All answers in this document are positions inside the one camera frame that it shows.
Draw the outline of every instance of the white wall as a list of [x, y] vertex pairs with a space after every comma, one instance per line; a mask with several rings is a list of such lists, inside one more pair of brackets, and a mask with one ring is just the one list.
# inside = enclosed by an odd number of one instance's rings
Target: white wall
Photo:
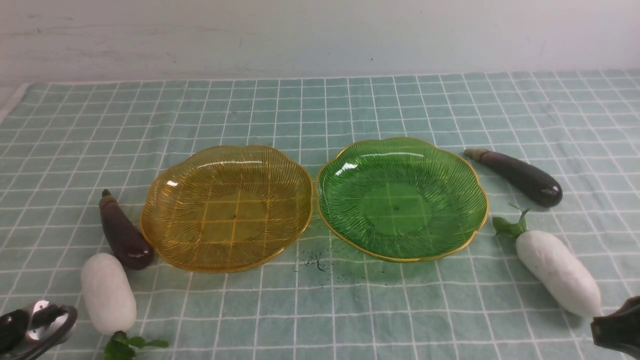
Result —
[[0, 1], [0, 86], [629, 67], [638, 0]]

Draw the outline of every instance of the scalloped plate rim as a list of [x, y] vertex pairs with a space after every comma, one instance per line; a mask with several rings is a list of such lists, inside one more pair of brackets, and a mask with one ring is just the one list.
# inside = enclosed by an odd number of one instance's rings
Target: scalloped plate rim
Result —
[[[474, 232], [469, 236], [469, 239], [467, 239], [462, 245], [460, 245], [458, 248], [446, 252], [444, 254], [441, 255], [437, 255], [437, 256], [423, 256], [421, 258], [392, 258], [390, 256], [384, 256], [384, 255], [380, 255], [380, 254], [376, 254], [372, 251], [369, 251], [361, 246], [356, 245], [355, 243], [353, 243], [351, 240], [345, 238], [343, 235], [340, 234], [340, 232], [338, 232], [336, 229], [333, 228], [333, 226], [331, 226], [331, 224], [329, 224], [329, 221], [327, 221], [327, 219], [324, 217], [324, 213], [322, 211], [322, 207], [320, 205], [320, 193], [322, 191], [320, 191], [320, 177], [322, 176], [324, 170], [331, 165], [332, 163], [334, 163], [335, 161], [338, 161], [343, 155], [344, 153], [352, 148], [354, 145], [356, 144], [361, 144], [361, 143], [367, 143], [367, 142], [388, 142], [390, 140], [415, 140], [418, 141], [422, 144], [424, 144], [426, 147], [431, 147], [433, 148], [435, 151], [440, 151], [440, 152], [444, 152], [446, 154], [450, 154], [453, 155], [457, 158], [459, 158], [460, 160], [462, 160], [462, 162], [469, 168], [469, 170], [471, 170], [471, 172], [474, 175], [474, 178], [476, 180], [476, 186], [480, 189], [480, 191], [482, 192], [484, 199], [486, 201], [486, 207], [484, 210], [484, 217], [482, 219], [482, 221], [480, 221], [480, 223], [478, 223], [478, 225], [476, 226], [476, 229], [474, 230]], [[343, 148], [342, 150], [340, 150], [340, 152], [338, 152], [338, 155], [335, 156], [335, 158], [329, 162], [327, 162], [326, 164], [324, 164], [324, 166], [320, 169], [320, 171], [318, 172], [317, 176], [316, 176], [316, 190], [317, 190], [317, 201], [316, 201], [316, 206], [317, 206], [317, 210], [318, 210], [318, 214], [320, 215], [320, 218], [322, 219], [322, 221], [324, 222], [324, 224], [329, 228], [329, 230], [331, 230], [331, 232], [338, 236], [338, 238], [340, 238], [342, 241], [348, 243], [349, 245], [353, 246], [354, 248], [364, 252], [367, 255], [370, 255], [374, 258], [380, 259], [380, 260], [385, 260], [385, 261], [393, 261], [396, 263], [416, 263], [419, 261], [432, 261], [432, 260], [438, 260], [438, 259], [442, 259], [442, 258], [446, 258], [449, 255], [455, 254], [461, 250], [463, 250], [465, 247], [467, 247], [469, 245], [469, 243], [471, 243], [471, 241], [476, 237], [477, 232], [482, 228], [482, 226], [485, 225], [488, 217], [489, 217], [489, 208], [490, 208], [490, 202], [489, 202], [489, 196], [487, 196], [486, 191], [484, 190], [484, 188], [482, 187], [482, 185], [480, 184], [480, 178], [478, 177], [478, 174], [476, 172], [476, 170], [473, 168], [473, 166], [462, 156], [456, 154], [455, 152], [452, 151], [448, 151], [448, 150], [444, 150], [444, 149], [440, 149], [438, 148], [436, 145], [425, 141], [423, 139], [420, 138], [414, 138], [411, 136], [395, 136], [392, 138], [386, 138], [386, 139], [365, 139], [365, 140], [360, 140], [357, 142], [353, 142], [351, 144], [349, 144], [348, 146], [346, 146], [345, 148]]]
[[[252, 263], [250, 265], [245, 265], [239, 268], [226, 268], [224, 270], [195, 270], [192, 269], [188, 266], [181, 266], [178, 264], [175, 264], [173, 261], [168, 261], [166, 256], [158, 251], [158, 248], [154, 245], [154, 242], [149, 240], [149, 237], [147, 236], [145, 230], [144, 230], [144, 226], [143, 226], [143, 220], [142, 220], [142, 214], [145, 213], [145, 210], [147, 209], [147, 207], [149, 206], [149, 199], [151, 198], [151, 190], [153, 189], [154, 185], [158, 182], [158, 180], [165, 175], [166, 173], [168, 173], [169, 171], [172, 170], [177, 170], [180, 169], [180, 167], [184, 167], [189, 165], [190, 162], [192, 162], [194, 160], [195, 156], [198, 155], [202, 155], [202, 153], [204, 152], [209, 152], [215, 149], [221, 149], [221, 148], [236, 148], [236, 149], [246, 149], [246, 148], [250, 148], [250, 147], [254, 147], [254, 148], [263, 148], [263, 149], [268, 149], [271, 151], [275, 151], [277, 154], [279, 154], [281, 157], [283, 157], [283, 159], [285, 161], [288, 161], [289, 163], [293, 164], [295, 167], [299, 167], [300, 169], [302, 169], [302, 171], [305, 173], [305, 175], [307, 175], [307, 179], [309, 181], [309, 184], [311, 185], [311, 196], [310, 196], [310, 200], [309, 200], [309, 216], [307, 221], [305, 222], [305, 225], [302, 226], [300, 228], [300, 230], [295, 234], [295, 236], [292, 236], [292, 240], [285, 246], [281, 247], [278, 251], [276, 251], [274, 254], [272, 254], [271, 256], [268, 256], [264, 259], [261, 259], [260, 261], [256, 262], [256, 263]], [[267, 263], [269, 261], [271, 261], [272, 259], [274, 259], [275, 257], [277, 257], [278, 255], [280, 255], [281, 253], [284, 252], [284, 250], [286, 250], [288, 247], [290, 247], [294, 242], [296, 242], [298, 240], [298, 238], [300, 238], [300, 236], [307, 230], [307, 228], [309, 227], [309, 224], [311, 223], [311, 219], [313, 218], [314, 215], [314, 194], [315, 194], [315, 188], [314, 188], [314, 182], [313, 182], [313, 178], [311, 178], [311, 175], [309, 174], [309, 172], [299, 163], [293, 161], [292, 159], [290, 159], [284, 152], [274, 148], [274, 147], [270, 147], [267, 145], [259, 145], [259, 144], [248, 144], [248, 145], [216, 145], [216, 146], [212, 146], [212, 147], [207, 147], [204, 148], [200, 151], [194, 152], [193, 154], [191, 154], [188, 158], [186, 158], [184, 161], [181, 161], [180, 163], [177, 163], [175, 165], [172, 165], [168, 168], [166, 168], [164, 171], [162, 171], [160, 174], [158, 174], [158, 176], [156, 176], [156, 178], [151, 182], [151, 185], [149, 185], [149, 189], [147, 190], [147, 198], [145, 200], [145, 205], [142, 207], [142, 210], [140, 211], [140, 221], [139, 221], [139, 230], [140, 233], [142, 234], [142, 237], [147, 241], [147, 243], [149, 245], [151, 245], [151, 247], [154, 248], [154, 250], [156, 250], [156, 253], [169, 265], [174, 266], [176, 268], [180, 268], [182, 270], [187, 270], [190, 272], [196, 272], [196, 273], [205, 273], [205, 274], [224, 274], [224, 273], [232, 273], [232, 272], [242, 272], [245, 270], [249, 270], [251, 268], [255, 268], [257, 266], [261, 266], [264, 263]]]

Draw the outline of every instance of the plate center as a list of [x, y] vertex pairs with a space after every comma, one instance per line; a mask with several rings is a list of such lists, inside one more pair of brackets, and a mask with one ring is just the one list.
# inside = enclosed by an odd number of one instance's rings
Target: plate center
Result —
[[427, 226], [431, 207], [413, 185], [387, 183], [367, 193], [360, 210], [377, 232], [405, 235]]
[[258, 237], [267, 223], [267, 207], [258, 195], [238, 189], [210, 199], [202, 210], [202, 238], [230, 243]]

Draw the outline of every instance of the black object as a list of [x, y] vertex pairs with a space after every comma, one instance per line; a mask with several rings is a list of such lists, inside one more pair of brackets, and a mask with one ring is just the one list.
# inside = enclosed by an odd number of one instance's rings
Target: black object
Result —
[[562, 200], [560, 184], [531, 164], [487, 149], [466, 149], [465, 155], [505, 178], [540, 206], [552, 208]]
[[149, 266], [154, 259], [153, 248], [127, 218], [109, 190], [102, 192], [98, 206], [102, 231], [113, 255], [127, 268], [142, 270]]
[[15, 310], [0, 317], [0, 354], [13, 350], [29, 329], [30, 314]]
[[591, 322], [593, 343], [640, 360], [640, 296], [625, 301], [613, 314]]
[[75, 307], [44, 300], [0, 316], [0, 358], [38, 359], [50, 348], [67, 341], [76, 321]]

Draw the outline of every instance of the gold rim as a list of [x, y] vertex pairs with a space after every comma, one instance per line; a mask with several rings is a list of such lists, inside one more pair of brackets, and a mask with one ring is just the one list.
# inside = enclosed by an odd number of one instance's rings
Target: gold rim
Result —
[[[154, 245], [154, 242], [152, 240], [149, 239], [149, 237], [147, 236], [147, 234], [145, 233], [145, 228], [142, 225], [142, 215], [145, 213], [145, 211], [147, 210], [147, 208], [149, 207], [149, 199], [151, 198], [152, 192], [151, 189], [153, 189], [154, 184], [156, 183], [156, 181], [162, 177], [162, 175], [166, 174], [167, 172], [169, 172], [170, 170], [176, 169], [178, 167], [184, 166], [187, 163], [189, 163], [196, 155], [205, 152], [205, 151], [210, 151], [213, 149], [220, 149], [223, 147], [227, 147], [227, 148], [237, 148], [237, 149], [245, 149], [248, 147], [254, 147], [254, 148], [262, 148], [262, 149], [269, 149], [269, 150], [273, 150], [275, 152], [277, 152], [278, 154], [282, 155], [282, 157], [288, 161], [289, 163], [293, 164], [295, 167], [298, 167], [300, 169], [302, 169], [302, 171], [305, 173], [305, 175], [307, 176], [307, 180], [309, 181], [310, 184], [310, 189], [311, 189], [311, 194], [310, 194], [310, 198], [309, 198], [309, 216], [307, 219], [307, 222], [305, 223], [305, 225], [303, 227], [300, 228], [300, 230], [295, 234], [295, 236], [291, 237], [291, 241], [288, 242], [287, 245], [283, 246], [280, 248], [280, 250], [278, 250], [277, 252], [275, 252], [274, 254], [270, 255], [267, 258], [261, 259], [260, 261], [250, 264], [250, 265], [246, 265], [243, 266], [241, 268], [229, 268], [229, 269], [224, 269], [224, 270], [193, 270], [191, 268], [188, 268], [186, 266], [179, 266], [176, 265], [175, 263], [168, 261], [166, 256], [164, 256], [164, 254], [160, 253], [157, 250], [157, 247]], [[147, 241], [147, 243], [149, 245], [151, 245], [151, 247], [154, 248], [154, 250], [156, 251], [156, 253], [158, 255], [160, 255], [160, 257], [169, 265], [174, 266], [176, 268], [180, 268], [183, 270], [187, 270], [190, 272], [200, 272], [200, 273], [207, 273], [207, 274], [213, 274], [213, 273], [230, 273], [230, 272], [241, 272], [244, 270], [249, 270], [251, 268], [255, 268], [258, 266], [261, 266], [262, 264], [272, 260], [273, 258], [277, 257], [278, 255], [280, 255], [284, 250], [286, 250], [289, 246], [291, 246], [291, 244], [293, 244], [294, 242], [296, 242], [296, 240], [307, 230], [307, 228], [309, 227], [309, 224], [311, 223], [311, 219], [314, 215], [314, 194], [315, 194], [315, 188], [314, 188], [314, 181], [311, 178], [311, 175], [309, 175], [309, 172], [299, 163], [293, 161], [292, 159], [290, 159], [284, 152], [274, 148], [274, 147], [270, 147], [270, 146], [266, 146], [266, 145], [245, 145], [245, 146], [234, 146], [234, 145], [217, 145], [217, 146], [212, 146], [212, 147], [208, 147], [206, 149], [202, 149], [198, 152], [195, 152], [193, 154], [191, 154], [188, 158], [186, 158], [183, 162], [178, 163], [176, 165], [173, 165], [171, 167], [166, 168], [163, 172], [161, 172], [160, 174], [158, 174], [158, 176], [156, 176], [156, 178], [151, 182], [151, 185], [149, 186], [149, 190], [147, 190], [147, 199], [145, 201], [145, 205], [142, 207], [142, 212], [140, 213], [140, 221], [139, 221], [139, 228], [140, 228], [140, 233], [142, 234], [142, 237], [144, 237], [144, 239]]]
[[484, 217], [482, 219], [482, 221], [480, 222], [480, 224], [476, 227], [476, 230], [474, 230], [474, 232], [471, 234], [471, 236], [469, 236], [469, 239], [467, 239], [467, 241], [464, 242], [464, 244], [460, 245], [458, 248], [446, 252], [445, 254], [442, 255], [437, 255], [437, 256], [425, 256], [422, 258], [411, 258], [411, 259], [403, 259], [403, 258], [392, 258], [389, 256], [384, 256], [384, 255], [380, 255], [380, 254], [376, 254], [375, 252], [371, 252], [367, 249], [363, 249], [362, 247], [354, 244], [351, 240], [345, 238], [343, 235], [341, 235], [336, 229], [334, 229], [331, 224], [329, 224], [329, 222], [324, 218], [324, 214], [322, 212], [322, 207], [320, 206], [320, 193], [318, 191], [317, 194], [317, 202], [316, 202], [316, 206], [317, 206], [317, 210], [318, 213], [320, 214], [320, 218], [322, 219], [322, 221], [324, 222], [324, 224], [329, 228], [329, 230], [331, 230], [331, 232], [338, 236], [342, 241], [348, 243], [349, 245], [353, 246], [354, 248], [364, 252], [365, 254], [368, 254], [370, 256], [373, 256], [374, 258], [378, 258], [381, 260], [387, 260], [387, 261], [394, 261], [396, 263], [416, 263], [418, 261], [431, 261], [431, 260], [437, 260], [437, 259], [442, 259], [445, 258], [451, 254], [455, 254], [458, 251], [464, 249], [465, 247], [467, 247], [469, 245], [469, 243], [471, 242], [471, 240], [473, 240], [476, 237], [477, 232], [482, 228], [482, 226], [484, 226], [484, 224], [486, 223], [486, 219], [489, 217], [489, 197], [486, 195], [486, 191], [484, 190], [484, 188], [482, 187], [482, 185], [480, 185], [480, 178], [478, 177], [478, 174], [476, 172], [476, 170], [473, 168], [473, 166], [471, 166], [471, 164], [462, 156], [456, 154], [455, 152], [451, 152], [448, 150], [443, 150], [443, 149], [439, 149], [437, 146], [433, 145], [430, 142], [427, 142], [423, 139], [419, 139], [419, 138], [414, 138], [411, 136], [396, 136], [393, 138], [386, 138], [386, 139], [366, 139], [366, 140], [360, 140], [357, 142], [352, 143], [351, 145], [343, 148], [340, 152], [338, 152], [338, 155], [335, 156], [335, 158], [329, 162], [327, 162], [326, 164], [324, 164], [324, 166], [322, 168], [320, 168], [320, 171], [318, 172], [317, 176], [316, 176], [316, 187], [319, 187], [319, 182], [320, 182], [320, 176], [322, 175], [324, 168], [326, 168], [328, 165], [331, 165], [334, 161], [338, 160], [338, 158], [340, 158], [340, 156], [342, 156], [342, 154], [347, 151], [347, 149], [349, 149], [350, 147], [359, 144], [359, 143], [365, 143], [365, 142], [385, 142], [385, 141], [389, 141], [389, 140], [397, 140], [397, 139], [412, 139], [412, 140], [417, 140], [419, 142], [424, 143], [427, 146], [430, 146], [432, 148], [434, 148], [436, 151], [442, 151], [442, 152], [446, 152], [448, 154], [452, 154], [453, 156], [456, 156], [457, 158], [459, 158], [460, 160], [462, 160], [462, 162], [464, 162], [464, 164], [471, 170], [471, 172], [474, 174], [474, 177], [476, 179], [476, 185], [478, 185], [478, 188], [480, 189], [480, 191], [482, 191], [482, 194], [484, 195], [484, 199], [486, 201], [486, 209], [484, 211]]

